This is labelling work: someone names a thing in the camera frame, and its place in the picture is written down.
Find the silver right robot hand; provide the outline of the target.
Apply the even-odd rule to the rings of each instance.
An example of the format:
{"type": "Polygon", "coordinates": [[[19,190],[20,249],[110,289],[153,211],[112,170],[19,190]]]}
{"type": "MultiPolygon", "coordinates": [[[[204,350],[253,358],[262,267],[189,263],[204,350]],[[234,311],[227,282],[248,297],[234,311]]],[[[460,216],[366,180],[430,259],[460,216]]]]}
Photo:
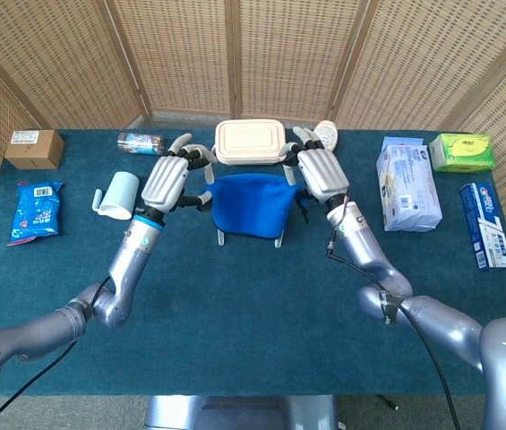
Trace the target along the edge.
{"type": "Polygon", "coordinates": [[[281,165],[290,185],[296,185],[295,168],[304,179],[304,189],[295,194],[296,204],[306,223],[309,199],[324,205],[329,223],[337,228],[346,216],[349,182],[334,153],[324,147],[316,133],[308,128],[293,127],[300,142],[288,142],[280,150],[281,165]]]}

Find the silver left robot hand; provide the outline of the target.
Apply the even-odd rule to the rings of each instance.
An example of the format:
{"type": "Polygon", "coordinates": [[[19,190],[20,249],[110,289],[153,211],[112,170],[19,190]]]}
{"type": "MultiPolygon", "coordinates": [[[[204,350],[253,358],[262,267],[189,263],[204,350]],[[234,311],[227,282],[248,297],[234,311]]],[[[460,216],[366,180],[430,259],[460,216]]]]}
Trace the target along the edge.
{"type": "Polygon", "coordinates": [[[159,158],[142,190],[143,206],[136,214],[162,223],[166,213],[176,208],[195,207],[207,211],[212,203],[211,191],[196,196],[184,194],[189,173],[202,169],[207,185],[214,183],[213,165],[218,162],[211,150],[202,144],[190,143],[192,135],[182,134],[170,145],[167,155],[159,158]]]}

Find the blue microfibre towel black trim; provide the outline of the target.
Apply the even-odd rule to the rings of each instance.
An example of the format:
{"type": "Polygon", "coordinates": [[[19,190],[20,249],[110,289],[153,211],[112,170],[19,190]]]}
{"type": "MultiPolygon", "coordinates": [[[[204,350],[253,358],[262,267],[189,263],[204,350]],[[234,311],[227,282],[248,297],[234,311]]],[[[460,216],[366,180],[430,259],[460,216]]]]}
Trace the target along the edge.
{"type": "Polygon", "coordinates": [[[236,174],[207,185],[212,194],[212,220],[220,235],[263,239],[283,236],[299,187],[283,176],[236,174]]]}

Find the cream squeeze bottle clear cap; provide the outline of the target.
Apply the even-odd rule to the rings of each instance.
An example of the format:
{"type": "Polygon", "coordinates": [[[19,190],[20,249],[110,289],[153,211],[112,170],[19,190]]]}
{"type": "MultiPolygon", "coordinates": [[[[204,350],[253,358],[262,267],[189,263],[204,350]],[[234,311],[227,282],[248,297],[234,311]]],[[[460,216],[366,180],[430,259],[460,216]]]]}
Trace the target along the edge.
{"type": "Polygon", "coordinates": [[[334,151],[338,144],[339,133],[334,122],[322,120],[313,129],[325,149],[334,151]]]}

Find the pale blue plastic mug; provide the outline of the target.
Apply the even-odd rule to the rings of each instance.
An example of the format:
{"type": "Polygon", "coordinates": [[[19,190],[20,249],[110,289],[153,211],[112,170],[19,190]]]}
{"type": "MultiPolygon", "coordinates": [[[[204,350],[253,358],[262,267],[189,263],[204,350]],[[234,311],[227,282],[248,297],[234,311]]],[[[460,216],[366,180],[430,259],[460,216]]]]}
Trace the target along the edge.
{"type": "Polygon", "coordinates": [[[128,220],[133,215],[133,206],[139,187],[137,176],[125,172],[115,172],[107,190],[96,189],[91,208],[100,216],[128,220]]]}

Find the clear snack jar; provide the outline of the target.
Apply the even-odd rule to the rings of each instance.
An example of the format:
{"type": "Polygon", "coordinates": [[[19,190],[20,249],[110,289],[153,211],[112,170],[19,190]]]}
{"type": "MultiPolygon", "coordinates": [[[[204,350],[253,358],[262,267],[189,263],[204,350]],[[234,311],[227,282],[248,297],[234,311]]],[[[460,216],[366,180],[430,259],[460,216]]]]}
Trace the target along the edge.
{"type": "Polygon", "coordinates": [[[162,137],[146,133],[120,133],[117,137],[117,148],[122,152],[160,156],[164,151],[162,137]]]}

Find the cream plastic lunch box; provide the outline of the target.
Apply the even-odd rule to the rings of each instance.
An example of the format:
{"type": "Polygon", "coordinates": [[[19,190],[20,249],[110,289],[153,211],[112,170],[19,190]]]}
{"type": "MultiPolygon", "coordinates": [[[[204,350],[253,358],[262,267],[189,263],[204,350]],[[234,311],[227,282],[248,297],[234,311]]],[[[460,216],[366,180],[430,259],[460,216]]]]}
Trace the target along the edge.
{"type": "Polygon", "coordinates": [[[285,155],[284,125],[274,119],[225,120],[217,124],[214,150],[218,161],[228,166],[273,165],[285,155]]]}

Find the pale purple tissue pack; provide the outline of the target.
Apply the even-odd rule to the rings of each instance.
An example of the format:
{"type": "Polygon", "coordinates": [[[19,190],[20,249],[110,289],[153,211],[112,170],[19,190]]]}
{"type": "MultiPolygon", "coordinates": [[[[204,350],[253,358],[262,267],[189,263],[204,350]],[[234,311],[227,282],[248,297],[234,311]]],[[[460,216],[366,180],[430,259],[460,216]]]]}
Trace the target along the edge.
{"type": "Polygon", "coordinates": [[[387,232],[426,232],[442,220],[428,146],[422,138],[386,136],[376,161],[387,232]]]}

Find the woven bamboo folding screen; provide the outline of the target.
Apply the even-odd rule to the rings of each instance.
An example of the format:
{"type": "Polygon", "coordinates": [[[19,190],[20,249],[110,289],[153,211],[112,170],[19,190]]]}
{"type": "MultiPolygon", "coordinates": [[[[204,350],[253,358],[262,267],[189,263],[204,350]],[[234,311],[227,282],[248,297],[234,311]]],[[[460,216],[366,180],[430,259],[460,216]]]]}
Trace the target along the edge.
{"type": "Polygon", "coordinates": [[[506,213],[506,0],[0,0],[0,165],[176,112],[489,133],[506,213]]]}

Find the blue snack bag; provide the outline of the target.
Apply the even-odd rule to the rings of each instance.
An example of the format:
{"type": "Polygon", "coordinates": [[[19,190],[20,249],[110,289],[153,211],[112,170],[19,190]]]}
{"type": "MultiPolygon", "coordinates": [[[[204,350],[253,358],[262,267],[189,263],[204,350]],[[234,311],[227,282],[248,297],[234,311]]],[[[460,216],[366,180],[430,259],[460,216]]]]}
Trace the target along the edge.
{"type": "Polygon", "coordinates": [[[18,201],[8,245],[21,245],[40,237],[58,235],[63,185],[59,181],[17,185],[18,201]]]}

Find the brown cardboard box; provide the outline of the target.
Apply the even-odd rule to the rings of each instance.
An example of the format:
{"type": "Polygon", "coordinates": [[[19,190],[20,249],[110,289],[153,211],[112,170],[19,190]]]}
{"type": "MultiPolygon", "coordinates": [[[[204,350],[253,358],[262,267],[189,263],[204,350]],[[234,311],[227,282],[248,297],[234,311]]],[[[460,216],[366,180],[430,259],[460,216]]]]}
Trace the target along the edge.
{"type": "Polygon", "coordinates": [[[13,131],[4,158],[17,169],[57,169],[63,152],[64,141],[56,130],[21,130],[13,131]]]}

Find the green tissue pack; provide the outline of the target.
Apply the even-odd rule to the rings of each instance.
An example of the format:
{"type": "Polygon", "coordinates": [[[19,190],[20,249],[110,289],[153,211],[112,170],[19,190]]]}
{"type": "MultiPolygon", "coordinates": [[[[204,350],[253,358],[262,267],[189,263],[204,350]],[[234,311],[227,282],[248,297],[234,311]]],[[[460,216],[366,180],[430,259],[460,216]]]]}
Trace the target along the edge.
{"type": "Polygon", "coordinates": [[[428,150],[435,172],[480,173],[496,166],[488,134],[441,133],[428,150]]]}

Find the teal table cloth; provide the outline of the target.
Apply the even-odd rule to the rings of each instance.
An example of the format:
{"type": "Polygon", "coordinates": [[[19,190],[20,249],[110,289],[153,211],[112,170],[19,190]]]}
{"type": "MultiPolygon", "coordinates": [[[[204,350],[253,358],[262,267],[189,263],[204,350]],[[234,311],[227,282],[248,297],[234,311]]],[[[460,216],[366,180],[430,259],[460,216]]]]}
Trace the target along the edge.
{"type": "MultiPolygon", "coordinates": [[[[115,130],[64,130],[54,170],[0,169],[0,328],[47,314],[107,275],[126,223],[92,208],[117,171],[141,180],[154,158],[125,154],[115,130]],[[8,245],[17,185],[62,182],[57,236],[8,245]]],[[[481,324],[506,317],[506,270],[480,271],[460,200],[469,175],[438,174],[442,221],[424,232],[387,232],[376,173],[384,130],[344,131],[335,150],[356,202],[390,262],[418,295],[481,324]]],[[[10,360],[0,393],[31,395],[368,394],[438,392],[414,331],[386,325],[358,304],[364,277],[326,255],[330,224],[307,204],[290,212],[282,246],[228,236],[208,212],[179,209],[166,226],[120,327],[91,322],[60,363],[10,360]]]]}

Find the blue white toothpaste box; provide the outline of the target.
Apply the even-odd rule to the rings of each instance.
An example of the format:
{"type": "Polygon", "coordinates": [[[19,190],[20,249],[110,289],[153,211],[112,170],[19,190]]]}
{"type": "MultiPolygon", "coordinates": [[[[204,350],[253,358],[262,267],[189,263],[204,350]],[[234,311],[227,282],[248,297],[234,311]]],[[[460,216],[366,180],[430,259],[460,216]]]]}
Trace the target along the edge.
{"type": "Polygon", "coordinates": [[[506,269],[506,235],[491,183],[469,183],[459,191],[480,271],[506,269]]]}

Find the silver robot torso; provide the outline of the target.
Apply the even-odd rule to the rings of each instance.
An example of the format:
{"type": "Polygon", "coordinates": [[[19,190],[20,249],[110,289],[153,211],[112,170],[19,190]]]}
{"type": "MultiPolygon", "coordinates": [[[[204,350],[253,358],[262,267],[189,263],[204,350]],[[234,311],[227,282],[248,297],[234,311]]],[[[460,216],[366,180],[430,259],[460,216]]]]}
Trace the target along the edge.
{"type": "Polygon", "coordinates": [[[333,395],[149,397],[144,430],[347,430],[333,395]]]}

